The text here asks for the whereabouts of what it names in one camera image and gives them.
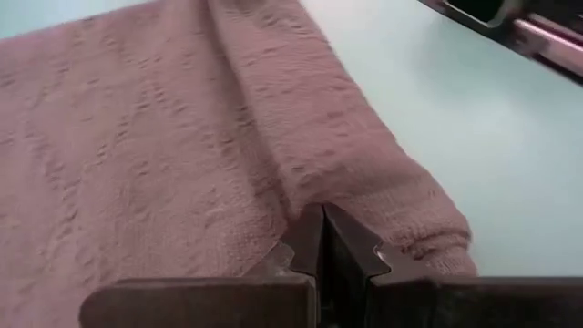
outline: towel fold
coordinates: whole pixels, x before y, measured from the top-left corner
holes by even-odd
[[[239,275],[331,201],[443,273],[464,216],[297,0],[163,0],[0,41],[0,326],[98,286]]]

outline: light blue surface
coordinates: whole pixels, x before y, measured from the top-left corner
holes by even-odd
[[[137,0],[0,0],[0,37]],[[483,275],[583,275],[583,87],[415,0],[303,0],[470,220]]]

